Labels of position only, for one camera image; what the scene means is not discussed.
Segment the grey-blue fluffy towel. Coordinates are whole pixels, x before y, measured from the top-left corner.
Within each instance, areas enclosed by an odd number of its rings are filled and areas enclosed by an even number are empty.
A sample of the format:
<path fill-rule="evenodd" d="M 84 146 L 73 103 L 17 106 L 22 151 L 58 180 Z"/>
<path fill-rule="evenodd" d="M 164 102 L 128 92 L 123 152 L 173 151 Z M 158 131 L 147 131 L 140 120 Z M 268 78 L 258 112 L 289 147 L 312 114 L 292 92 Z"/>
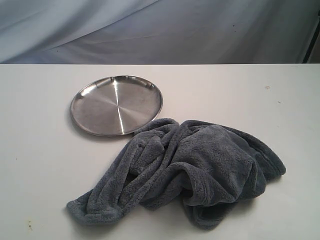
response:
<path fill-rule="evenodd" d="M 107 225 L 137 205 L 156 210 L 179 198 L 189 220 L 211 230 L 285 172 L 280 158 L 246 132 L 161 118 L 135 131 L 96 186 L 66 208 L 81 224 Z"/>

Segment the round stainless steel plate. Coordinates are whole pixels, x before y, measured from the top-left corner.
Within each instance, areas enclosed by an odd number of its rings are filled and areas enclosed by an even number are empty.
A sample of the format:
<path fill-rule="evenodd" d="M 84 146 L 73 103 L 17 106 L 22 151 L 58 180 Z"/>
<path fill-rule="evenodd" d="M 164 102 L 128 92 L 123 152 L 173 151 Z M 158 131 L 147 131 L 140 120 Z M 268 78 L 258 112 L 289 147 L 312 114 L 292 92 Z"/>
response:
<path fill-rule="evenodd" d="M 118 75 L 96 80 L 82 88 L 70 103 L 73 123 L 88 134 L 128 135 L 153 121 L 163 107 L 163 95 L 152 82 L 138 76 Z"/>

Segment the white backdrop sheet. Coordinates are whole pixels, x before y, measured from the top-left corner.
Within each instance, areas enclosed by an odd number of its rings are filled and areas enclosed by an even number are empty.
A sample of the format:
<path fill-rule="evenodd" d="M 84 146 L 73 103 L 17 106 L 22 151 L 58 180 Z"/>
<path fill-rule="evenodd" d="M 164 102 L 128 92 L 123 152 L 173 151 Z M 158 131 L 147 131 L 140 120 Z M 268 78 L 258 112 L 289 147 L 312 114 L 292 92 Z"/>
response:
<path fill-rule="evenodd" d="M 300 63 L 317 0 L 3 0 L 3 64 Z"/>

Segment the black backdrop stand pole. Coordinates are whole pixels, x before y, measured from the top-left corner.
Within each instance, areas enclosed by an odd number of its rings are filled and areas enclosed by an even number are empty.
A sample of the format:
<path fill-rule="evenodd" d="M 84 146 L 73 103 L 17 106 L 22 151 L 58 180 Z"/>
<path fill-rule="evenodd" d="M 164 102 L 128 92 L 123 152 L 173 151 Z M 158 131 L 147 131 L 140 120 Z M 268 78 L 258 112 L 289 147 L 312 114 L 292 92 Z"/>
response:
<path fill-rule="evenodd" d="M 307 64 L 310 60 L 310 57 L 312 55 L 312 52 L 314 50 L 314 47 L 316 45 L 318 36 L 320 34 L 320 22 L 316 24 L 316 27 L 314 28 L 312 32 L 312 36 L 310 37 L 310 40 L 308 41 L 308 45 L 304 54 L 304 57 L 302 59 L 302 64 Z"/>

